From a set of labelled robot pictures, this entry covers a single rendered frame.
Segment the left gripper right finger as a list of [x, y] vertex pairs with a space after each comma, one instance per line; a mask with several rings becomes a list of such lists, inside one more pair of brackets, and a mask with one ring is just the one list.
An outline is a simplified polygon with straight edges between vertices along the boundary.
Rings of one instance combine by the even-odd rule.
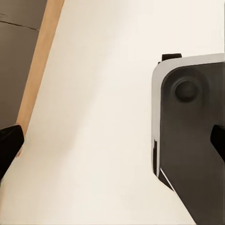
[[225, 127], [214, 125], [210, 137], [210, 142], [217, 150], [223, 161], [225, 162]]

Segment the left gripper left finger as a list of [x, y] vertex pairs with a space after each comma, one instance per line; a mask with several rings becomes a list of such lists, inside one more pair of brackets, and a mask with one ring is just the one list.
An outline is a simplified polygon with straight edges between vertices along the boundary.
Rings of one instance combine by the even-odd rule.
[[0, 181], [24, 143], [20, 125], [0, 130]]

